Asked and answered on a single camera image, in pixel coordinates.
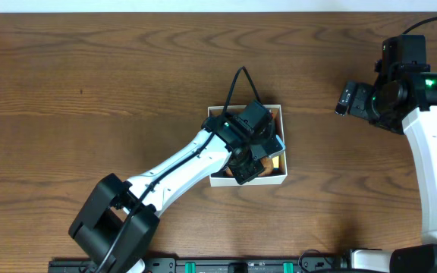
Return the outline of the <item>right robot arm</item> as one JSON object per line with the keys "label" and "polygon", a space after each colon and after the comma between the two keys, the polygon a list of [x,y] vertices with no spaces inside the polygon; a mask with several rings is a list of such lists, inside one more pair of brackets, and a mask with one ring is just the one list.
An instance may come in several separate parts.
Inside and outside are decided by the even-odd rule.
{"label": "right robot arm", "polygon": [[335,109],[405,135],[420,191],[421,244],[392,251],[356,249],[351,272],[437,272],[437,73],[407,72],[369,85],[349,81]]}

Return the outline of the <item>colourful puzzle cube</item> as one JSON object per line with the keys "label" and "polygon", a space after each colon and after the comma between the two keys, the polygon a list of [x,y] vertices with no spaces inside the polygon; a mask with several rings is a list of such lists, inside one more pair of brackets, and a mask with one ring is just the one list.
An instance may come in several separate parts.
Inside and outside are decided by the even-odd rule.
{"label": "colourful puzzle cube", "polygon": [[280,158],[278,156],[274,157],[272,159],[272,164],[273,164],[274,169],[279,169],[280,168]]}

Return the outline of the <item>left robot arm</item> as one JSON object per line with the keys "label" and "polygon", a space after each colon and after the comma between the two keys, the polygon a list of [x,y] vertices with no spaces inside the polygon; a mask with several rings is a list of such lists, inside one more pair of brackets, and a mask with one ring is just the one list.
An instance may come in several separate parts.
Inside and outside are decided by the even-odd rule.
{"label": "left robot arm", "polygon": [[238,113],[209,116],[195,138],[160,165],[127,180],[101,179],[68,233],[96,272],[143,271],[141,261],[163,212],[204,177],[229,169],[244,185],[265,168],[262,158],[285,149],[273,113],[254,100]]}

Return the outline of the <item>brown plush toy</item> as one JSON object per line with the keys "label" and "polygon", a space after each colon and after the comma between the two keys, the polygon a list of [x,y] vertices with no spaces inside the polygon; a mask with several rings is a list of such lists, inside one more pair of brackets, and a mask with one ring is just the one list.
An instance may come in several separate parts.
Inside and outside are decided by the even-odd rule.
{"label": "brown plush toy", "polygon": [[[272,173],[273,169],[274,169],[274,162],[271,158],[268,157],[264,157],[260,159],[261,164],[264,167],[264,170],[259,174],[259,177],[264,177],[264,176],[268,176]],[[225,169],[225,175],[228,177],[232,177],[233,174],[230,170],[229,167],[227,167]]]}

